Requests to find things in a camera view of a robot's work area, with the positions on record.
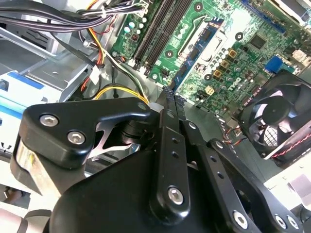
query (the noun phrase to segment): fan grille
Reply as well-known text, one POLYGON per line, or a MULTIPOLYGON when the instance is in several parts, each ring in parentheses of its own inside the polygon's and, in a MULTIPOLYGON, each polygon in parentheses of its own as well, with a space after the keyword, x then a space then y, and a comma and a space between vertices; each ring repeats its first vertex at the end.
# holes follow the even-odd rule
POLYGON ((277 146, 277 130, 268 126, 265 130, 263 140, 269 147, 277 146))

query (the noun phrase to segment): chip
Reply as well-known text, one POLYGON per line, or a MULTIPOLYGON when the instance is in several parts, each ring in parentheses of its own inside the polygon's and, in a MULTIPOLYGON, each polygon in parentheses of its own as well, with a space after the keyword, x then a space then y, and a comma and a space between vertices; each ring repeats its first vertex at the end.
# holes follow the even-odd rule
POLYGON ((183 65, 183 66, 180 68, 180 70, 179 70, 179 75, 180 75, 180 76, 183 76, 183 75, 185 74, 186 70, 187 70, 187 66, 186 66, 186 65, 183 65))
POLYGON ((220 65, 221 65, 222 67, 227 68, 227 67, 228 67, 228 65, 229 65, 229 62, 227 62, 227 61, 223 61, 220 65))
POLYGON ((232 58, 235 58, 237 56, 237 52, 235 52, 234 50, 230 50, 229 52, 229 56, 232 57, 232 58))
POLYGON ((198 54, 200 53, 200 51, 197 48, 193 48, 193 50, 191 51, 189 57, 191 60, 194 60, 198 54))
POLYGON ((219 78, 221 76, 222 72, 220 72, 219 70, 216 70, 214 72, 214 76, 216 76, 217 78, 219 78))
POLYGON ((201 35, 202 39, 206 41, 211 33, 212 32, 210 30, 205 30, 201 35))
POLYGON ((250 41, 250 44, 259 50, 265 45, 265 43, 266 41, 258 35, 255 35, 250 41))

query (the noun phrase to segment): yellow wire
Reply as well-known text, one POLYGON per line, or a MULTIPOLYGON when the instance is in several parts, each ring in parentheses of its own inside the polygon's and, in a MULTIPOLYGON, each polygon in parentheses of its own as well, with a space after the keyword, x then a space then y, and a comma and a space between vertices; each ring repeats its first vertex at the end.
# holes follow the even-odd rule
POLYGON ((141 96, 140 94, 136 93, 135 91, 132 91, 130 89, 124 88, 124 87, 119 87, 119 86, 111 86, 111 87, 107 87, 103 90, 101 90, 97 96, 95 97, 96 100, 98 100, 106 91, 112 90, 112 89, 117 89, 117 90, 121 90, 121 91, 125 91, 127 93, 132 94, 133 96, 136 96, 137 98, 139 98, 141 101, 144 101, 146 104, 148 104, 148 101, 146 100, 145 97, 141 96))
MULTIPOLYGON (((98 0, 94 0, 94 1, 87 7, 87 9, 90 9, 91 6, 93 6, 93 4, 95 4, 95 3, 97 3, 97 2, 98 2, 98 0)), ((91 33, 91 35, 93 36, 94 40, 96 40, 96 42, 97 42, 97 44, 98 44, 98 46, 99 46, 100 53, 102 54, 102 59, 101 59, 100 62, 101 62, 101 64, 103 64, 103 63, 104 63, 104 58, 105 58, 104 49, 103 49, 103 47, 102 47, 100 41, 98 40, 98 38, 97 38, 97 36, 96 36, 96 34, 95 34, 95 31, 94 31, 92 28, 89 28, 88 31, 91 33)))

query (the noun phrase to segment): connector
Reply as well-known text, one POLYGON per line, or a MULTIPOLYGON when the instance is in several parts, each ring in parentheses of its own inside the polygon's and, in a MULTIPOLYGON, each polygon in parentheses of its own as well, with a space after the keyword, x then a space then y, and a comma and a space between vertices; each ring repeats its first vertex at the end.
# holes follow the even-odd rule
POLYGON ((207 86, 206 88, 205 88, 205 92, 208 94, 208 95, 212 95, 212 94, 214 94, 214 92, 215 92, 215 90, 214 90, 214 88, 212 88, 211 86, 207 86))

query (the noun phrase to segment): cable bundle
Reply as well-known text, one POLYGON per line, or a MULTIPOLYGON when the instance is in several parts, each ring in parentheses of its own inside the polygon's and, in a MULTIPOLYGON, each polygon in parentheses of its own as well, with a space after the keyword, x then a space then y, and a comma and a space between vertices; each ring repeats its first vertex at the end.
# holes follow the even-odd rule
POLYGON ((127 2, 128 1, 106 6, 101 10, 87 9, 79 10, 77 13, 74 13, 58 11, 53 7, 31 0, 5 1, 0 2, 0 13, 15 13, 42 17, 45 18, 47 22, 36 22, 5 16, 0 16, 0 22, 29 28, 35 31, 69 33, 99 26, 109 21, 114 15, 131 14, 141 11, 140 3, 127 5, 127 2))

